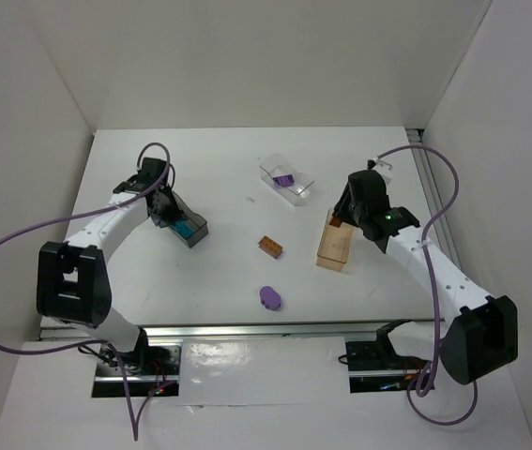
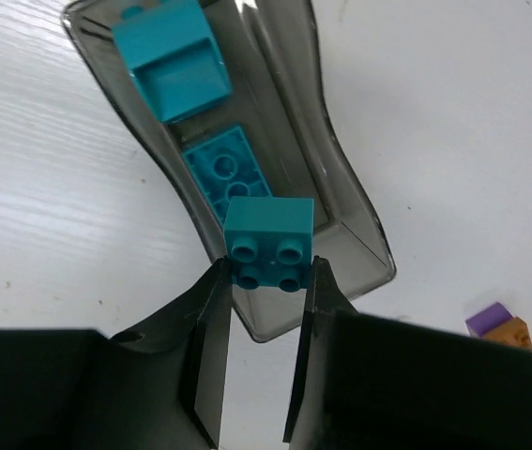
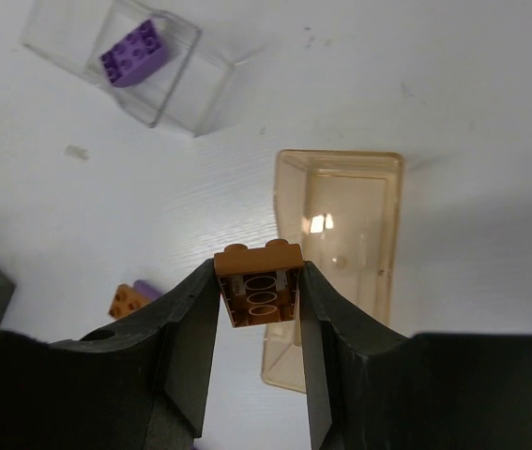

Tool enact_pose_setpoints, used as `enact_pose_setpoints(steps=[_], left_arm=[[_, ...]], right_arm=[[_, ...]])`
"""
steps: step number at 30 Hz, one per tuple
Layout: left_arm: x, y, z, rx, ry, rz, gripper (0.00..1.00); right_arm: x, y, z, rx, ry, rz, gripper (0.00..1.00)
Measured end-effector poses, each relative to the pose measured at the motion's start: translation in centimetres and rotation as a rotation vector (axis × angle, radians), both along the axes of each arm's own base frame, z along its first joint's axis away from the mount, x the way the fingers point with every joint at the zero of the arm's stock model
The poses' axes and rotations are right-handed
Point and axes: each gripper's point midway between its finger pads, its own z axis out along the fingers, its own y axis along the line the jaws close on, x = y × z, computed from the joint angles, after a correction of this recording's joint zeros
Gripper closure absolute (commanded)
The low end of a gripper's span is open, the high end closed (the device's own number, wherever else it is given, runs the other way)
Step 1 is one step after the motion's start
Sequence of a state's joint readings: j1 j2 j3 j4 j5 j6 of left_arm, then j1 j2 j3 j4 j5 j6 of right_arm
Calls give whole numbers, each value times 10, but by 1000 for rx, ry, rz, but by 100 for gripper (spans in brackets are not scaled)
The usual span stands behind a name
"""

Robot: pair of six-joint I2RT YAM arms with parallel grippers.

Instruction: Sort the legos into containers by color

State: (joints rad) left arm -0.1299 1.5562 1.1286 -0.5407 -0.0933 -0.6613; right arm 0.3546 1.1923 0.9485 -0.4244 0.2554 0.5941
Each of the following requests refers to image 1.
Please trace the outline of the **teal lego brick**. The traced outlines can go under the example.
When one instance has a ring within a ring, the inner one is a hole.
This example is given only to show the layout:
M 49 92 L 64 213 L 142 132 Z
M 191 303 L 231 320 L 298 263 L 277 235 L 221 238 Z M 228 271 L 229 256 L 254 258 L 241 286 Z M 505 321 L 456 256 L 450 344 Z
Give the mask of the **teal lego brick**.
M 201 228 L 188 227 L 187 228 L 187 239 L 188 240 L 191 240 L 191 239 L 200 240 L 201 239 L 201 232 L 202 232 Z
M 183 238 L 187 239 L 187 228 L 188 224 L 186 221 L 177 221 L 173 226 L 173 230 L 180 234 Z

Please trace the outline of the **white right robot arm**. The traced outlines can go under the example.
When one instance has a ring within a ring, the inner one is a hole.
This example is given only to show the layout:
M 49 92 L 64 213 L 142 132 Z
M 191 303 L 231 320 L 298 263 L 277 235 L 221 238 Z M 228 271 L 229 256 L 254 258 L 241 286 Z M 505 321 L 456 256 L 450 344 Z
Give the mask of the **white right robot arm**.
M 387 185 L 375 170 L 349 174 L 333 218 L 361 229 L 437 302 L 441 323 L 399 320 L 385 325 L 381 339 L 390 353 L 434 359 L 457 383 L 469 384 L 518 357 L 517 307 L 506 295 L 494 297 L 466 275 L 431 240 L 415 216 L 391 207 Z

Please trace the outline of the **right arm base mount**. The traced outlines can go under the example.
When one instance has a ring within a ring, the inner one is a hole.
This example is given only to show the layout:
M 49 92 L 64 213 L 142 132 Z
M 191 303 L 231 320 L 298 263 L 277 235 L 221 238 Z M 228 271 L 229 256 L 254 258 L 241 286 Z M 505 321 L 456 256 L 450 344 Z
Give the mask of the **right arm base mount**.
M 400 325 L 398 320 L 375 331 L 373 340 L 348 341 L 338 362 L 347 367 L 351 394 L 405 391 L 427 364 L 414 356 L 399 356 L 391 346 L 389 334 Z

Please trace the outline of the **orange lego brick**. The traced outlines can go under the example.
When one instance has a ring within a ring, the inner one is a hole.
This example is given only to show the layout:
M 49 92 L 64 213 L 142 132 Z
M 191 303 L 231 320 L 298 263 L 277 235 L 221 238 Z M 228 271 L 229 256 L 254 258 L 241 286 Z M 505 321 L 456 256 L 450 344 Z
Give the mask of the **orange lego brick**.
M 278 259 L 283 253 L 283 247 L 268 236 L 258 242 L 258 248 L 274 259 Z

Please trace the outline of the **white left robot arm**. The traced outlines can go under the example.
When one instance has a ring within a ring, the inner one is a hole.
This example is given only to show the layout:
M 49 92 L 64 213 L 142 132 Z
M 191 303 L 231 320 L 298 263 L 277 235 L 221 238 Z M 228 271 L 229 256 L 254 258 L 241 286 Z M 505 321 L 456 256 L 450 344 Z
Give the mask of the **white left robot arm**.
M 148 157 L 137 173 L 113 191 L 106 210 L 62 243 L 44 244 L 38 255 L 37 311 L 72 325 L 120 353 L 148 348 L 146 331 L 112 306 L 108 261 L 129 235 L 148 220 L 168 228 L 187 247 L 200 239 L 205 222 L 167 184 L 167 161 Z

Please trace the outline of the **purple rounded lego piece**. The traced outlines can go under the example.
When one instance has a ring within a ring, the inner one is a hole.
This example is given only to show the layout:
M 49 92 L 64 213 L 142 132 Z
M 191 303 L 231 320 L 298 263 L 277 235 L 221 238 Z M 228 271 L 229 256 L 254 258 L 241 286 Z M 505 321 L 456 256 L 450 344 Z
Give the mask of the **purple rounded lego piece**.
M 281 308 L 281 296 L 271 286 L 264 286 L 259 291 L 260 303 L 268 310 L 277 311 Z

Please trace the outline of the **purple rectangular lego brick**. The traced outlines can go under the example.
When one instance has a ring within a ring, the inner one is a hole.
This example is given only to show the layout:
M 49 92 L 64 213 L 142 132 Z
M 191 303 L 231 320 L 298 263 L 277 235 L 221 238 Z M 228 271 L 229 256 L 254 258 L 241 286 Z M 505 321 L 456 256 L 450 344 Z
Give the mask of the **purple rectangular lego brick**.
M 274 176 L 273 181 L 276 186 L 281 188 L 290 188 L 295 184 L 295 178 L 292 174 Z

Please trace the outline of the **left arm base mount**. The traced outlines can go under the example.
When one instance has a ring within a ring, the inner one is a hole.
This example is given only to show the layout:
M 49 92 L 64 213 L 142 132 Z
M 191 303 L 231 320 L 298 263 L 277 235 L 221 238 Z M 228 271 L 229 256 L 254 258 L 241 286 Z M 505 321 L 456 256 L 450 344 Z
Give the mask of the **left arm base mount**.
M 180 345 L 152 347 L 148 363 L 133 365 L 124 362 L 125 373 L 132 398 L 144 398 L 151 392 L 157 398 L 173 398 L 179 395 L 179 373 L 181 363 Z M 123 398 L 125 396 L 122 371 L 111 350 L 101 346 L 98 351 L 85 348 L 80 353 L 97 358 L 92 398 Z

